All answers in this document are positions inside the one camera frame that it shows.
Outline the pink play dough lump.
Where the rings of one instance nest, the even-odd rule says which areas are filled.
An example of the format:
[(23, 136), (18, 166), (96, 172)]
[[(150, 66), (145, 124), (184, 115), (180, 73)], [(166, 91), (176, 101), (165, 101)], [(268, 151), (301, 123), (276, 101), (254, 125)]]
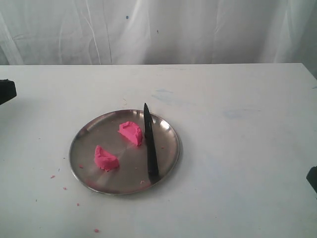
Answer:
[(99, 145), (95, 148), (94, 162), (98, 168), (106, 172), (119, 168), (119, 160), (117, 157), (104, 150)]

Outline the pink play dough piece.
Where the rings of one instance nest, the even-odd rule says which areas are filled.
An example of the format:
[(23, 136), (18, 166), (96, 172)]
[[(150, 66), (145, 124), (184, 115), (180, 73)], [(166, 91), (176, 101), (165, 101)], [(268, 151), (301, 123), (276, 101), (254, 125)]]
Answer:
[(141, 128), (132, 121), (127, 121), (119, 125), (119, 131), (121, 135), (127, 138), (135, 146), (140, 146), (142, 144), (143, 135)]

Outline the black knife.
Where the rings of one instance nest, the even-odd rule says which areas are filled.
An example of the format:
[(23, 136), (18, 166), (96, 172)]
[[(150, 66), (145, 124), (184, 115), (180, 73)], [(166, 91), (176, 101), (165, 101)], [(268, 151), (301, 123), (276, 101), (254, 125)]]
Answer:
[(156, 154), (156, 147), (152, 129), (153, 119), (150, 114), (149, 108), (144, 103), (144, 127), (145, 127), (145, 139), (147, 146), (147, 167), (148, 176), (151, 184), (155, 184), (159, 180), (159, 168)]

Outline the white backdrop curtain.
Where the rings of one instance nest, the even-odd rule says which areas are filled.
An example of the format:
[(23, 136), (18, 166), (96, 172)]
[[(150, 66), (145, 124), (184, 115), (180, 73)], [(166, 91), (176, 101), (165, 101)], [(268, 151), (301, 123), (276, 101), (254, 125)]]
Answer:
[(296, 62), (317, 51), (314, 0), (3, 0), (10, 65)]

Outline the round steel plate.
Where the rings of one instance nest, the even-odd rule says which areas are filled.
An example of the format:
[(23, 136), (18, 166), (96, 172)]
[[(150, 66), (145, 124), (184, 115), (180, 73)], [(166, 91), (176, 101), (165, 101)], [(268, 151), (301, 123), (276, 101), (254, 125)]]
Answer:
[[(136, 146), (119, 133), (120, 124), (127, 121), (144, 129), (142, 110), (110, 112), (81, 128), (69, 151), (69, 162), (74, 176), (90, 190), (111, 195), (140, 192), (162, 181), (175, 166), (181, 146), (177, 133), (167, 121), (154, 114), (151, 117), (158, 161), (157, 177), (148, 174), (146, 142)], [(118, 159), (118, 168), (107, 172), (97, 166), (97, 146), (101, 146)]]

